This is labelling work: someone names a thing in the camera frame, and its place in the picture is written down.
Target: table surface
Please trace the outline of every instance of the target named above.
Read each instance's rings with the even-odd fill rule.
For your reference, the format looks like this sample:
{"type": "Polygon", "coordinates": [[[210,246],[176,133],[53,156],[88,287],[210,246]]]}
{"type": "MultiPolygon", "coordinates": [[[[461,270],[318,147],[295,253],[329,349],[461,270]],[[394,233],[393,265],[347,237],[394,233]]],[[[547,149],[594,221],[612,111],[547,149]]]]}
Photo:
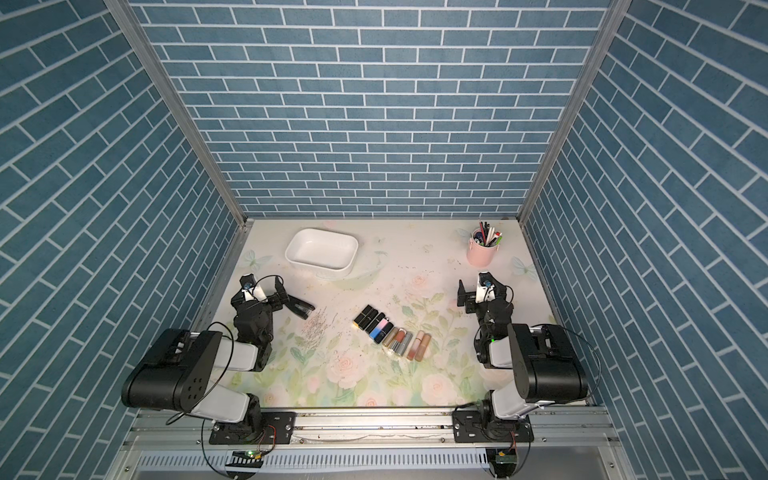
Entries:
{"type": "MultiPolygon", "coordinates": [[[[306,320],[286,308],[275,312],[264,371],[228,372],[221,385],[259,396],[262,406],[332,407],[452,406],[508,384],[510,370],[485,369],[475,359],[478,322],[456,306],[458,281],[473,289],[477,272],[487,270],[515,291],[513,322],[554,323],[554,317],[517,221],[492,225],[504,239],[491,264],[478,269],[466,260],[477,227],[470,220],[258,220],[214,320],[233,328],[230,298],[248,273],[281,275],[288,293],[316,310],[306,320]],[[324,280],[288,263],[286,246],[308,227],[357,238],[348,277],[324,280]],[[414,335],[432,335],[423,361],[391,354],[357,329],[353,319],[368,304],[414,335]]],[[[274,291],[272,279],[260,285],[274,291]]],[[[215,369],[211,378],[219,375],[215,369]]]]}

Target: mounting plate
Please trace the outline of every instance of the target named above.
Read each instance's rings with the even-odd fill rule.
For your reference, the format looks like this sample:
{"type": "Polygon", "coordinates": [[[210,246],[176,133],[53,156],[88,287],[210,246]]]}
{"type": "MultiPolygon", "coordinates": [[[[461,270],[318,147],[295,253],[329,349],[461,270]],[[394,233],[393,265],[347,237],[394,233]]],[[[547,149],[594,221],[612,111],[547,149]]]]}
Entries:
{"type": "Polygon", "coordinates": [[[482,418],[478,410],[457,410],[453,412],[453,439],[456,443],[501,442],[512,443],[512,432],[515,441],[533,442],[531,422],[524,420],[493,420],[482,428],[482,418]]]}
{"type": "MultiPolygon", "coordinates": [[[[290,437],[293,434],[293,424],[296,421],[295,412],[262,412],[261,425],[266,430],[262,444],[269,445],[272,442],[274,433],[275,445],[287,445],[290,443],[290,437]]],[[[253,434],[246,430],[242,423],[217,423],[210,433],[209,443],[211,445],[249,445],[254,439],[259,438],[259,433],[253,434]]]]}

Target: blue brick wall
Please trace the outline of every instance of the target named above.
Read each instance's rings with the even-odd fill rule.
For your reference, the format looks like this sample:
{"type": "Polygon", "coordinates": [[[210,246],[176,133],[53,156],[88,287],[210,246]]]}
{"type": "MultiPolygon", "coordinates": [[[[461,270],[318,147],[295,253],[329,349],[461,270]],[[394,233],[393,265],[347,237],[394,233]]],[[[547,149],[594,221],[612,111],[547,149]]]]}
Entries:
{"type": "Polygon", "coordinates": [[[767,112],[768,4],[634,0],[526,227],[640,478],[768,478],[767,112]]]}
{"type": "Polygon", "coordinates": [[[257,3],[131,3],[250,216],[477,217],[518,212],[609,0],[257,3]]]}
{"type": "Polygon", "coordinates": [[[91,478],[235,226],[101,0],[0,12],[0,478],[91,478]]]}

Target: rectangular white bowl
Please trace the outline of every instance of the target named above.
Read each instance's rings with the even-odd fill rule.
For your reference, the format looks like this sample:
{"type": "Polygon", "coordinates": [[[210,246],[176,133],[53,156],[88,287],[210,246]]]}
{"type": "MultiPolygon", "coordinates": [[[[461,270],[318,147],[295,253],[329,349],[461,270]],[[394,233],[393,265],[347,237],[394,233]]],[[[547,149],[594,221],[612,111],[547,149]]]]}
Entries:
{"type": "Polygon", "coordinates": [[[325,278],[344,278],[352,271],[358,246],[351,235],[305,228],[288,244],[286,259],[325,278]]]}

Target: metal vent grille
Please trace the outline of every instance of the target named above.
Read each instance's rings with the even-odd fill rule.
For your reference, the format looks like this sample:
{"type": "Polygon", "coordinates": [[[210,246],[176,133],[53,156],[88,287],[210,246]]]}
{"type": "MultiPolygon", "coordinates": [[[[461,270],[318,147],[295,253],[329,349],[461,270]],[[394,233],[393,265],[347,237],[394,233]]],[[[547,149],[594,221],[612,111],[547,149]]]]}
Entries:
{"type": "MultiPolygon", "coordinates": [[[[230,472],[252,472],[253,467],[230,451],[206,452],[208,461],[215,468],[224,470],[230,464],[230,472]]],[[[488,459],[484,449],[474,447],[437,449],[307,449],[286,450],[270,453],[257,472],[272,473],[317,473],[347,472],[352,470],[397,470],[397,469],[447,469],[487,468],[488,459]]],[[[140,471],[167,472],[207,471],[203,456],[199,452],[163,451],[143,452],[137,469],[140,471]]]]}
{"type": "MultiPolygon", "coordinates": [[[[231,452],[206,452],[208,461],[214,467],[223,469],[224,464],[232,458],[231,452]]],[[[162,451],[142,452],[136,465],[140,470],[149,472],[167,471],[205,471],[209,470],[200,452],[187,451],[162,451]]]]}
{"type": "Polygon", "coordinates": [[[263,472],[344,472],[414,468],[481,468],[485,450],[463,449],[328,449],[273,452],[264,459],[263,472]]]}

